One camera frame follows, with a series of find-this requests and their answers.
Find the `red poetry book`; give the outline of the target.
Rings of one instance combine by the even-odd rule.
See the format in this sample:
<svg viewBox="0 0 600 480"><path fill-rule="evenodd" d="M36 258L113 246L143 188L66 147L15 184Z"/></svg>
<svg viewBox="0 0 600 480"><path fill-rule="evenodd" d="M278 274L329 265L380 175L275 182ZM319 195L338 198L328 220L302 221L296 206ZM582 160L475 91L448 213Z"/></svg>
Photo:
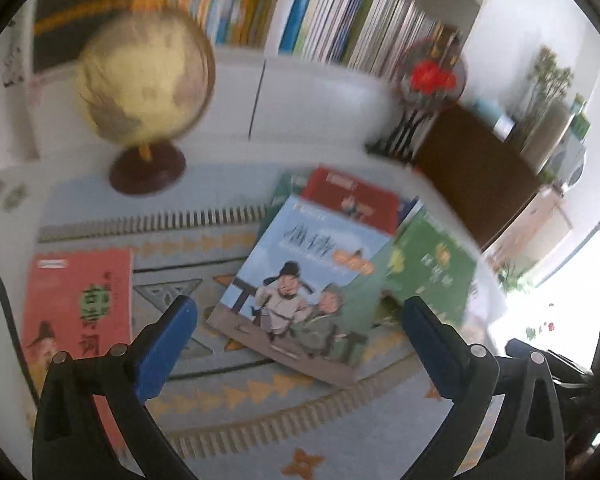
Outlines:
<svg viewBox="0 0 600 480"><path fill-rule="evenodd" d="M20 340L36 393L57 352L94 358L131 342L132 264L125 248L34 256Z"/></svg>

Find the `blue Tang poetry book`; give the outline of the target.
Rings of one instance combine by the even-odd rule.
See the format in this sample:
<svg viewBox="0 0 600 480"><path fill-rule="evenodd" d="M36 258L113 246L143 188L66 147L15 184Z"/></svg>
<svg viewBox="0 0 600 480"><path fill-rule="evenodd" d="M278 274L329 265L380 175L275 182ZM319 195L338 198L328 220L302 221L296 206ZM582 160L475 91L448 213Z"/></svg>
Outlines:
<svg viewBox="0 0 600 480"><path fill-rule="evenodd" d="M209 316L230 339L347 387L370 341L392 236L291 195Z"/></svg>

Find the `dark green insect book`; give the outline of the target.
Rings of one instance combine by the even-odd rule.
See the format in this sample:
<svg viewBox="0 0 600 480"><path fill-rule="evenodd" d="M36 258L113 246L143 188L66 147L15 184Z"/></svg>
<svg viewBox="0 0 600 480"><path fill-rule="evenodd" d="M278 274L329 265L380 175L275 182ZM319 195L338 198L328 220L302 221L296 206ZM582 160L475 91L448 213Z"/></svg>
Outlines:
<svg viewBox="0 0 600 480"><path fill-rule="evenodd" d="M291 195L299 195L305 189L309 176L296 172L284 172L278 180L273 197L267 207L266 223L271 222Z"/></svg>

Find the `patterned grey table mat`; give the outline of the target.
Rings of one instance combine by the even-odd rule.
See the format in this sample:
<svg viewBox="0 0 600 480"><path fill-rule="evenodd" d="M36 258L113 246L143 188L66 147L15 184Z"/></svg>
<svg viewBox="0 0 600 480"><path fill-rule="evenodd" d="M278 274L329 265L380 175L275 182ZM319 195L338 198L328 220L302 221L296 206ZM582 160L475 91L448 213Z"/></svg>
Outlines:
<svg viewBox="0 0 600 480"><path fill-rule="evenodd" d="M56 478L398 479L452 402L402 327L475 351L502 297L398 169L211 164L172 188L54 185L21 336Z"/></svg>

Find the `bright green book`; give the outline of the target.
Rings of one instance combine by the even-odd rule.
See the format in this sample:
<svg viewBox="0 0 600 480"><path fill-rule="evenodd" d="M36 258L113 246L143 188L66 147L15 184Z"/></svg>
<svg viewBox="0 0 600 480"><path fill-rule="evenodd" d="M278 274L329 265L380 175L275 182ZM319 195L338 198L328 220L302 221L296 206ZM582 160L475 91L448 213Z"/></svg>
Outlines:
<svg viewBox="0 0 600 480"><path fill-rule="evenodd" d="M441 321L464 322L476 261L426 209L399 229L381 287L374 326L400 323L401 305L420 297Z"/></svg>

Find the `dark wooden cabinet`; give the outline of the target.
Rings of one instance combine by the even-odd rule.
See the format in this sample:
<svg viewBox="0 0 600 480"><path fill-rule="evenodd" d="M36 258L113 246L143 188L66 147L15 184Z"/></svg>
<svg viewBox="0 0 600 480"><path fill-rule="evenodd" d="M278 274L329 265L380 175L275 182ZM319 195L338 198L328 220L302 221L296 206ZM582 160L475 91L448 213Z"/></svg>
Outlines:
<svg viewBox="0 0 600 480"><path fill-rule="evenodd" d="M434 119L414 165L482 250L508 228L540 188L539 178L521 156L458 104Z"/></svg>

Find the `potted green plant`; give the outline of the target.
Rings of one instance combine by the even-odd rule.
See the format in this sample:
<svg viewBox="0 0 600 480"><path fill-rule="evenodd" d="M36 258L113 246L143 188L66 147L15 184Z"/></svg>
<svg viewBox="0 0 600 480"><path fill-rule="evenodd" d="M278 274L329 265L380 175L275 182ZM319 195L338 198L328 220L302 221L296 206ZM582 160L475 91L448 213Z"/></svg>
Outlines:
<svg viewBox="0 0 600 480"><path fill-rule="evenodd" d="M572 68L561 67L558 64L557 53L543 44L528 72L531 87L522 98L521 107L513 116L516 123L507 139L516 151L522 152L551 102L555 99L562 100L566 96L573 78Z"/></svg>

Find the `dark red book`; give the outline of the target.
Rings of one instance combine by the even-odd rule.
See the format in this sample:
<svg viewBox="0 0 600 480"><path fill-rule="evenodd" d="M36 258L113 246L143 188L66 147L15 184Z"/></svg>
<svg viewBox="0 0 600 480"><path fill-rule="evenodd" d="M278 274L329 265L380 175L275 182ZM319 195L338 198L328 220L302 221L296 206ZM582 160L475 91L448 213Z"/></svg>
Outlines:
<svg viewBox="0 0 600 480"><path fill-rule="evenodd" d="M341 170L319 166L301 197L387 234L397 230L399 196Z"/></svg>

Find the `black ornament stand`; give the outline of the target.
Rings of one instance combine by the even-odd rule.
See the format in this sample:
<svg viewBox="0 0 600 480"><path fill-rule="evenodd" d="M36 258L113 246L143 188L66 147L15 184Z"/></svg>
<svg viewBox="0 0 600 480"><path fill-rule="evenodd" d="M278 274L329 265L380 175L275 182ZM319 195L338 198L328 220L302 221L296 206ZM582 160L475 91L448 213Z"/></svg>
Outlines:
<svg viewBox="0 0 600 480"><path fill-rule="evenodd" d="M405 106L397 126L388 136L380 136L376 140L365 143L365 152L395 160L403 165L413 162L415 148L414 140L416 133L426 125L434 116L431 110L422 110Z"/></svg>

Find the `yellow desk globe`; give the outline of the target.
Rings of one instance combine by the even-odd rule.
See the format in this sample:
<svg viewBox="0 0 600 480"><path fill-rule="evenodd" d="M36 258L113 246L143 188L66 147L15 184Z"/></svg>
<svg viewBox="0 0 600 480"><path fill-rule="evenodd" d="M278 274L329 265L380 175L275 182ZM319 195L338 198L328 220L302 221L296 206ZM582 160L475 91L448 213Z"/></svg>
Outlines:
<svg viewBox="0 0 600 480"><path fill-rule="evenodd" d="M76 65L78 99L97 136L121 150L108 176L117 192L155 194L184 176L174 142L207 113L215 79L208 36L180 10L123 13L88 39Z"/></svg>

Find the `white bookshelf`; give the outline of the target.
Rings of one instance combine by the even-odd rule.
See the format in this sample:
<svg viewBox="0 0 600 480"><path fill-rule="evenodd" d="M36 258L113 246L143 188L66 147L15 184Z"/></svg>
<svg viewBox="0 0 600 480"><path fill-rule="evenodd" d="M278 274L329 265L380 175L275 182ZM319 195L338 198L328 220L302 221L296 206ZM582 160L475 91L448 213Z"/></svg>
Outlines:
<svg viewBox="0 0 600 480"><path fill-rule="evenodd" d="M94 144L97 136L76 92L78 60L33 71L35 3L24 8L27 109L38 153L50 156ZM207 33L216 79L199 138L358 145L399 121L393 88L406 51L443 25L468 36L483 3L131 0L123 13L170 6L193 15Z"/></svg>

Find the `black abacus frame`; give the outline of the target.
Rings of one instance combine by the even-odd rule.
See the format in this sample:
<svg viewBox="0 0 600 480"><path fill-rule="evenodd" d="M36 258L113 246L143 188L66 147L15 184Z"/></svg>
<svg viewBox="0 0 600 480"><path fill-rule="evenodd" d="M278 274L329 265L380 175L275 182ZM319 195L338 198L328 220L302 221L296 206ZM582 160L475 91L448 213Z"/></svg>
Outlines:
<svg viewBox="0 0 600 480"><path fill-rule="evenodd" d="M36 74L78 59L88 39L131 0L36 0L32 68Z"/></svg>

